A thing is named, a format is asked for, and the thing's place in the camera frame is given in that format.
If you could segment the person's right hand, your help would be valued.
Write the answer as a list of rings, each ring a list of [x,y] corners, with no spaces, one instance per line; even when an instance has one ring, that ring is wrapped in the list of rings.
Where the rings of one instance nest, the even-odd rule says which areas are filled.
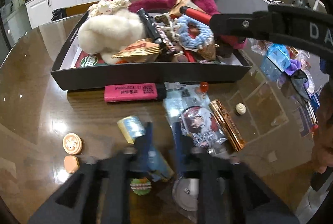
[[[319,95],[320,106],[316,115],[318,129],[314,134],[312,149],[312,164],[318,173],[324,173],[327,167],[332,167],[332,90],[326,83]]]

